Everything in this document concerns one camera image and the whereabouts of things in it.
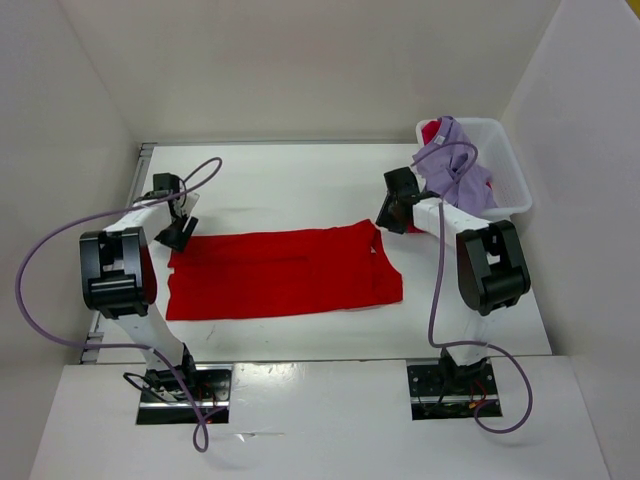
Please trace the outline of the red t shirt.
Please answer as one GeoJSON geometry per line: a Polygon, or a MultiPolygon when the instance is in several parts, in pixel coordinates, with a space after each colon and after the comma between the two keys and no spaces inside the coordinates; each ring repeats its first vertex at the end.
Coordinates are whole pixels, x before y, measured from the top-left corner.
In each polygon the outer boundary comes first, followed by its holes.
{"type": "Polygon", "coordinates": [[[403,279],[369,220],[197,236],[168,266],[169,321],[244,320],[400,303],[403,279]]]}

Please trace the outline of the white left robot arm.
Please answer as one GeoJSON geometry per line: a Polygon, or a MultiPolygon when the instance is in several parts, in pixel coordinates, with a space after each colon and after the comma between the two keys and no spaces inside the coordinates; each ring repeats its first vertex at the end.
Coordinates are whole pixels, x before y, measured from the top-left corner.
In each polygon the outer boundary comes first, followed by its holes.
{"type": "Polygon", "coordinates": [[[156,174],[153,188],[136,199],[136,211],[79,240],[82,292],[86,306],[115,321],[142,351],[146,394],[159,401],[184,401],[184,383],[196,386],[196,367],[188,347],[169,330],[156,305],[158,282],[150,248],[185,250],[198,220],[191,216],[196,194],[166,201],[186,185],[171,173],[156,174]]]}

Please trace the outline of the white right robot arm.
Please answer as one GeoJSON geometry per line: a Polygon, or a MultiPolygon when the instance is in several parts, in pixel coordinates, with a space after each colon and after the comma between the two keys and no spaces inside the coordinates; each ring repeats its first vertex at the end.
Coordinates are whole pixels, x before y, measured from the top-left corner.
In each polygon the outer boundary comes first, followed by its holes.
{"type": "Polygon", "coordinates": [[[404,234],[414,227],[439,239],[436,284],[429,314],[429,344],[440,350],[439,366],[454,382],[478,373],[486,363],[489,342],[476,328],[460,340],[435,339],[436,316],[444,279],[445,253],[456,259],[458,291],[464,304],[482,317],[509,308],[529,292],[531,279],[516,227],[508,220],[490,222],[419,189],[412,170],[384,174],[386,197],[376,225],[404,234]]]}

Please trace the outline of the lilac t shirt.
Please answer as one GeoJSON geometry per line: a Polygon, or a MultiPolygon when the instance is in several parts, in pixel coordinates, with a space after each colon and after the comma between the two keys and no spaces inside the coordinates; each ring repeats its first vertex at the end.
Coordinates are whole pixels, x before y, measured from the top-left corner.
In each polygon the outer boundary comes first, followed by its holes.
{"type": "Polygon", "coordinates": [[[480,216],[497,204],[491,172],[478,164],[478,150],[462,125],[441,116],[418,128],[422,147],[411,166],[425,181],[425,188],[471,215],[480,216]]]}

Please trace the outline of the magenta t shirt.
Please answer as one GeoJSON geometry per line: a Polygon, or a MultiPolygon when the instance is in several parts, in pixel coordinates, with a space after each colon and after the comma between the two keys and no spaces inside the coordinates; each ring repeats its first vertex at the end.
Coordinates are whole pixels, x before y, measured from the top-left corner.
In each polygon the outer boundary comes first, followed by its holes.
{"type": "Polygon", "coordinates": [[[436,234],[444,219],[450,235],[490,225],[482,217],[496,207],[488,169],[477,163],[479,152],[461,124],[443,116],[418,129],[423,146],[411,167],[424,180],[420,199],[410,208],[415,230],[436,234]]]}

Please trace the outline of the white plastic basket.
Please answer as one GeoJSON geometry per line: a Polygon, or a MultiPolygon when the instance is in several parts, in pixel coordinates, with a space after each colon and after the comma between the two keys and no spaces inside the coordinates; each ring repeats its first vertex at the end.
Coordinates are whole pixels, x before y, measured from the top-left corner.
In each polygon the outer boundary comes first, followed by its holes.
{"type": "MultiPolygon", "coordinates": [[[[497,207],[488,209],[482,217],[495,221],[508,219],[513,214],[524,213],[532,206],[532,198],[509,139],[500,122],[488,118],[456,119],[462,125],[471,142],[477,147],[478,164],[492,174],[492,189],[497,207]]],[[[418,128],[430,120],[416,125],[418,128]]]]}

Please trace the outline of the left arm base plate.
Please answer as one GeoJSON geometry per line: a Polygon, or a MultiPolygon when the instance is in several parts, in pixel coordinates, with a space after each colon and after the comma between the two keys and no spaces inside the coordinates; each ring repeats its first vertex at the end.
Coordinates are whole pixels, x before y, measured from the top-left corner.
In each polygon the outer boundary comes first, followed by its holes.
{"type": "Polygon", "coordinates": [[[230,364],[196,364],[185,380],[192,401],[168,371],[125,372],[123,378],[140,393],[136,424],[196,424],[193,404],[207,424],[227,424],[232,372],[230,364]]]}

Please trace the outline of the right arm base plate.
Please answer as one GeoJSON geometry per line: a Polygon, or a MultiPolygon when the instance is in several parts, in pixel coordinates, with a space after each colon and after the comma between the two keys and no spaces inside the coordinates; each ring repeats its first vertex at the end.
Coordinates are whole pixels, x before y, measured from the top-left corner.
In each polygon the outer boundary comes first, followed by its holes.
{"type": "Polygon", "coordinates": [[[413,421],[502,416],[492,365],[485,361],[452,376],[435,359],[406,366],[413,421]]]}

